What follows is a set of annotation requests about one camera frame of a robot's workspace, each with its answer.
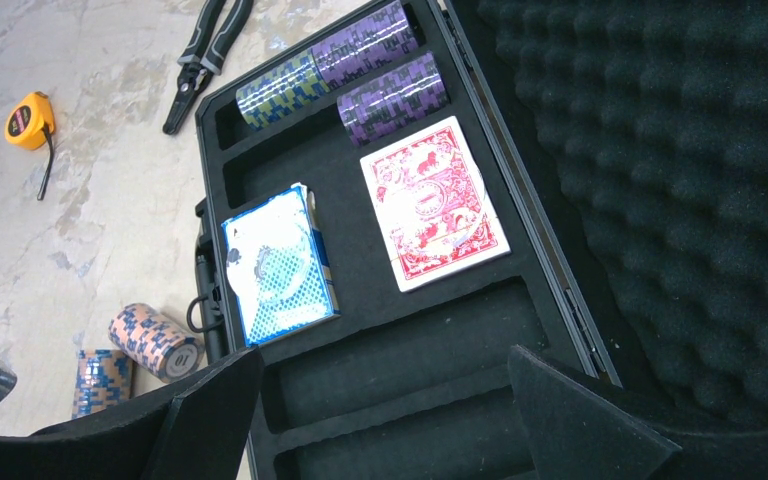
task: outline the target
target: black foam insert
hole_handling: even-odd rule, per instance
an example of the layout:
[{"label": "black foam insert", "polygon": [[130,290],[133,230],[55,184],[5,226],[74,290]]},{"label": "black foam insert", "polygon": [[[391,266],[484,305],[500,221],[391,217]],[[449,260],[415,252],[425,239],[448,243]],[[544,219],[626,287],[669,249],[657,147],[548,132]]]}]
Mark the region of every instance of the black foam insert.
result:
[{"label": "black foam insert", "polygon": [[768,426],[768,2],[477,13],[661,384]]},{"label": "black foam insert", "polygon": [[[295,182],[314,192],[343,312],[261,348],[264,385],[250,444],[261,479],[353,478],[358,468],[376,475],[399,472],[398,477],[524,475],[533,466],[511,404],[508,348],[528,345],[581,367],[452,56],[454,45],[441,30],[444,21],[430,1],[404,3],[423,42],[391,67],[433,52],[451,101],[442,110],[362,148],[351,144],[337,115],[340,91],[249,132],[236,112],[232,85],[209,99],[219,106],[200,119],[217,222]],[[511,253],[404,294],[393,278],[359,160],[452,115]],[[227,247],[221,232],[217,243],[223,269]],[[227,298],[231,289],[224,272],[219,276]],[[239,307],[233,298],[225,306],[229,343],[240,348]]]}]

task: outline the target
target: playing card deck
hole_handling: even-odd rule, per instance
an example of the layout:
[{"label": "playing card deck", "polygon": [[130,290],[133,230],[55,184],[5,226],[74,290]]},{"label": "playing card deck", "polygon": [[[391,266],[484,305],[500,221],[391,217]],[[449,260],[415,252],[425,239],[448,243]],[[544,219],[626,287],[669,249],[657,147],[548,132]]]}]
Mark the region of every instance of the playing card deck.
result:
[{"label": "playing card deck", "polygon": [[306,186],[297,183],[222,228],[246,346],[340,315]]},{"label": "playing card deck", "polygon": [[402,292],[510,252],[457,118],[360,163]]}]

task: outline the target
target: purple poker chip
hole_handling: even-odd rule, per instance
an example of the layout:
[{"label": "purple poker chip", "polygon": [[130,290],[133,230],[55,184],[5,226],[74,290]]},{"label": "purple poker chip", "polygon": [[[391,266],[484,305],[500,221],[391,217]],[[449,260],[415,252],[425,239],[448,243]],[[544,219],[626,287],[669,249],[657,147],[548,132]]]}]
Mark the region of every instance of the purple poker chip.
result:
[{"label": "purple poker chip", "polygon": [[346,133],[356,146],[389,135],[448,103],[449,96],[431,52],[337,99]]},{"label": "purple poker chip", "polygon": [[419,42],[398,0],[311,47],[325,83],[333,90],[415,50]]}]

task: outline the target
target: black pliers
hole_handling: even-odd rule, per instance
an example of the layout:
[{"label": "black pliers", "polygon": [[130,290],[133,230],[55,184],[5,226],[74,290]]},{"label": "black pliers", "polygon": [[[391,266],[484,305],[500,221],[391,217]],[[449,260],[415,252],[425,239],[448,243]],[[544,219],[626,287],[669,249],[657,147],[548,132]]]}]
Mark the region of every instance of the black pliers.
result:
[{"label": "black pliers", "polygon": [[178,58],[182,67],[178,75],[178,92],[166,123],[163,124],[163,133],[167,135],[178,133],[196,97],[207,88],[214,75],[222,73],[225,55],[249,19],[254,0],[235,0],[228,18],[211,43],[213,27],[216,26],[224,4],[225,0],[207,0],[199,14],[190,43]]}]

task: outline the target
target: case hinge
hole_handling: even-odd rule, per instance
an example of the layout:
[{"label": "case hinge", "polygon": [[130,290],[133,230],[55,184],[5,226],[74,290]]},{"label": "case hinge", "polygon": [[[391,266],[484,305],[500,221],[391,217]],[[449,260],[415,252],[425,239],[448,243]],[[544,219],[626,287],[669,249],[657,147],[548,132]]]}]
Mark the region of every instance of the case hinge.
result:
[{"label": "case hinge", "polygon": [[458,53],[461,54],[461,59],[464,62],[464,66],[466,66],[466,69],[470,72],[472,69],[472,63],[469,61],[469,57],[466,55],[466,48],[463,46],[463,42],[461,42],[461,36],[458,33],[457,29],[455,29],[455,23],[452,21],[452,17],[446,13],[444,14],[446,18],[446,25],[449,27],[449,31],[452,33],[452,38],[455,39],[455,45],[458,47]]},{"label": "case hinge", "polygon": [[596,348],[593,332],[587,327],[587,323],[584,321],[584,315],[581,314],[581,309],[578,307],[578,302],[575,301],[572,290],[569,288],[565,289],[564,298],[567,301],[567,306],[569,307],[572,316],[575,318],[575,323],[578,326],[578,331],[581,333],[581,338],[585,343],[585,347],[590,354],[590,361],[593,363],[593,366],[596,367],[596,371],[600,373],[607,372],[605,362],[602,360],[602,356]]}]

